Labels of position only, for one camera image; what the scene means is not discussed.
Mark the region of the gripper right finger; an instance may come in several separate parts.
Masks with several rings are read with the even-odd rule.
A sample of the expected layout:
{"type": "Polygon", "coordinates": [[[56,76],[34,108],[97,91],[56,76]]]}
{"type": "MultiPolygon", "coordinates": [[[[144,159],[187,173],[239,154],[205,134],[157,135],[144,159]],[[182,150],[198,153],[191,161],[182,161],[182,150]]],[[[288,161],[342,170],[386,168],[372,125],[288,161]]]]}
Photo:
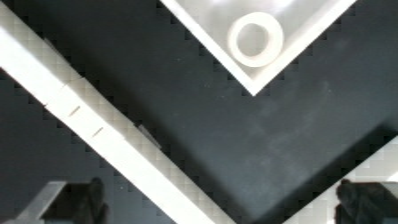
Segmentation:
{"type": "Polygon", "coordinates": [[[342,180],[336,224],[398,224],[398,182],[342,180]]]}

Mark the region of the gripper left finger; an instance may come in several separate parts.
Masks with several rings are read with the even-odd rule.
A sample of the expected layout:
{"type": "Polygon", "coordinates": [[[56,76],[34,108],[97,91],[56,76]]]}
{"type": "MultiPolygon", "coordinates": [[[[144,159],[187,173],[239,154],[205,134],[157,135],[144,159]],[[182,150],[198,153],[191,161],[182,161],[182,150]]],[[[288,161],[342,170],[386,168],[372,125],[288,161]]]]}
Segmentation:
{"type": "Polygon", "coordinates": [[[109,224],[102,179],[95,178],[88,183],[52,181],[15,219],[15,224],[109,224]]]}

